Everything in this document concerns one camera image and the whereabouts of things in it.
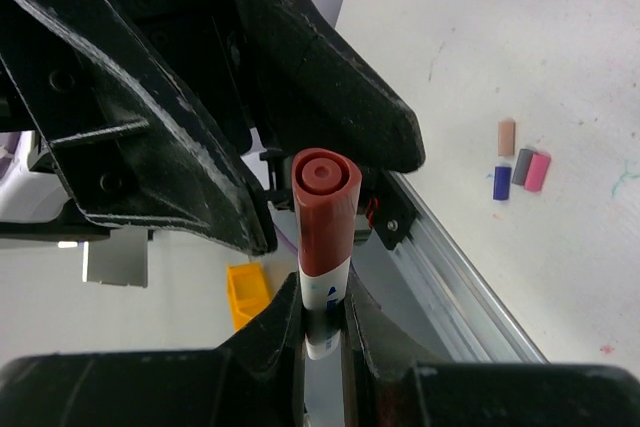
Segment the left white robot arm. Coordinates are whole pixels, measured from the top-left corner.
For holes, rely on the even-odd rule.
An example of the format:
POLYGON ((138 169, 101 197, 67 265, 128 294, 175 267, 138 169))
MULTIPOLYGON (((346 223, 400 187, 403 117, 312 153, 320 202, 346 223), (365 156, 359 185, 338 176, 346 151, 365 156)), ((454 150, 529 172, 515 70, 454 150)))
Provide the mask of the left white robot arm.
POLYGON ((255 141, 412 172, 415 113, 311 0, 1 0, 1 234, 186 231, 263 255, 255 141))

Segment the grey pen cap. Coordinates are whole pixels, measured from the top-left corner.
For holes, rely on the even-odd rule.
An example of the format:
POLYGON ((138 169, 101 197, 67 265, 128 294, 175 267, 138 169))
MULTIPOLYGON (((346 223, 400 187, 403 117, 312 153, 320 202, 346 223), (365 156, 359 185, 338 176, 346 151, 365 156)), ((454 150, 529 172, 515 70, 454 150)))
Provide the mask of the grey pen cap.
POLYGON ((511 182, 514 185, 523 186, 525 184, 531 161, 536 152, 529 148, 522 148, 517 156, 515 167, 512 172, 511 182))

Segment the blue pen cap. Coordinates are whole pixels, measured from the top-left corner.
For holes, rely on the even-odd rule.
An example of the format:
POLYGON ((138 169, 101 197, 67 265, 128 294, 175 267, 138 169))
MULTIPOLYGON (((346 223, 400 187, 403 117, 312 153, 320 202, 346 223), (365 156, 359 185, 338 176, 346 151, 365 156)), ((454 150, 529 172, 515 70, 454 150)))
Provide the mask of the blue pen cap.
POLYGON ((510 196, 512 168, 510 166, 496 166, 493 176, 493 199, 507 201, 510 196))

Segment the aluminium mounting rail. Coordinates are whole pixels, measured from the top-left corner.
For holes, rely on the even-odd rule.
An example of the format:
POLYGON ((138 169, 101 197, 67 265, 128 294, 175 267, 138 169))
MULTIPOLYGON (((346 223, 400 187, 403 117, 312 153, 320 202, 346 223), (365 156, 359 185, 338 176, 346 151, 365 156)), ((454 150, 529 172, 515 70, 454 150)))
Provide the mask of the aluminium mounting rail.
POLYGON ((382 311, 437 355, 462 362, 543 363, 546 358, 400 174, 417 209, 408 235, 387 250, 376 233, 353 264, 382 311))

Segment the brown capped pen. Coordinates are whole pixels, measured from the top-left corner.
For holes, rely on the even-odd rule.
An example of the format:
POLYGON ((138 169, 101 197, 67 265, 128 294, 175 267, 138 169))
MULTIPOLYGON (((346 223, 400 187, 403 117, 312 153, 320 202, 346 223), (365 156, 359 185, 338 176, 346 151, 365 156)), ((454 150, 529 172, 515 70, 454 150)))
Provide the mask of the brown capped pen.
POLYGON ((299 280, 312 360, 339 344, 339 307, 346 296, 361 183, 356 164, 333 151, 310 148, 294 158, 299 280))

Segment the pink pen cap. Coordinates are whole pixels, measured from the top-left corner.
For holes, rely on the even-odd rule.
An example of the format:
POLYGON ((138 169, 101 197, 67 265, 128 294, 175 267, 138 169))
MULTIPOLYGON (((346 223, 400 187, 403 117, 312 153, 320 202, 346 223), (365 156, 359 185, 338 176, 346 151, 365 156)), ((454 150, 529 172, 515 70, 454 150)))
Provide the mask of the pink pen cap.
POLYGON ((542 189, 550 163, 551 158, 547 155, 535 153, 531 157, 524 182, 524 189, 526 191, 539 192, 542 189))

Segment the peach pen cap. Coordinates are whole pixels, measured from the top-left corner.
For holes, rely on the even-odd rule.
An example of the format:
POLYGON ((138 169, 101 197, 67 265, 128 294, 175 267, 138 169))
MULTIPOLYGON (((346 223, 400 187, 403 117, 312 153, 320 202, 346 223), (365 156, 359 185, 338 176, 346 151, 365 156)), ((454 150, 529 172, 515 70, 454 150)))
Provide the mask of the peach pen cap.
POLYGON ((511 157, 515 151, 516 122, 505 119, 498 123, 498 155, 511 157))

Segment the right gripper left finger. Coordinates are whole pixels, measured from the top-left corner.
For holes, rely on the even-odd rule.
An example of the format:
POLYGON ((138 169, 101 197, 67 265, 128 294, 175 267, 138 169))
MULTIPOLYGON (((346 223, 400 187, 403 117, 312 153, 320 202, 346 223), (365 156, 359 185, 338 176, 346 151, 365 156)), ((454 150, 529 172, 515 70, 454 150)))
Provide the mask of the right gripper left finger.
POLYGON ((299 276, 289 274, 271 303, 227 340, 216 426, 301 426, 304 417, 303 312, 299 276))

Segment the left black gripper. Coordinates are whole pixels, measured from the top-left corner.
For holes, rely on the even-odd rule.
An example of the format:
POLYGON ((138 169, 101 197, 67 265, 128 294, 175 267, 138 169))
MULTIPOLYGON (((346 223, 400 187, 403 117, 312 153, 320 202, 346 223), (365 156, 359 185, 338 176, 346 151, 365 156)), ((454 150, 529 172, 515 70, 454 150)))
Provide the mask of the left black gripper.
POLYGON ((238 154, 250 129, 279 146, 242 20, 236 0, 2 1, 2 67, 88 221, 274 251, 238 154))

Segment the yellow plastic block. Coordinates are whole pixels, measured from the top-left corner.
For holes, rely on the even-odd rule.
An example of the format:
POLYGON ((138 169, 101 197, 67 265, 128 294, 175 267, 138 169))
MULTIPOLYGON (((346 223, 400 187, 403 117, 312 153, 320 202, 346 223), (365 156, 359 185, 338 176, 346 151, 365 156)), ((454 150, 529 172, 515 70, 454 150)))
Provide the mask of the yellow plastic block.
POLYGON ((228 265, 226 292, 234 331, 245 327, 272 300, 272 290, 259 262, 228 265))

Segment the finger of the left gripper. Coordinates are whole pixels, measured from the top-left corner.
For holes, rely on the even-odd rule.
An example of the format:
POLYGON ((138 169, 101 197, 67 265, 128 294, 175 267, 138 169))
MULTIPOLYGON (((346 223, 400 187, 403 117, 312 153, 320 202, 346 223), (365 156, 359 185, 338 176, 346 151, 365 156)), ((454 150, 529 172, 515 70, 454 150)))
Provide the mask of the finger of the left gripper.
POLYGON ((321 147, 371 168, 409 173, 426 153, 404 100, 323 18, 312 0, 233 0, 262 97, 267 145, 321 147))

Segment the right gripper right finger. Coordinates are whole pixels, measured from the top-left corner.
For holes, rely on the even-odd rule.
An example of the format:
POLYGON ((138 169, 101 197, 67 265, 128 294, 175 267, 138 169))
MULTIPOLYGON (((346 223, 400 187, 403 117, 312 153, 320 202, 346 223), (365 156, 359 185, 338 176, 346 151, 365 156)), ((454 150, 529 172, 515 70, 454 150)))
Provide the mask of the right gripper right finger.
POLYGON ((347 426, 427 426, 417 368, 440 357, 377 305, 354 270, 342 311, 342 384, 347 426))

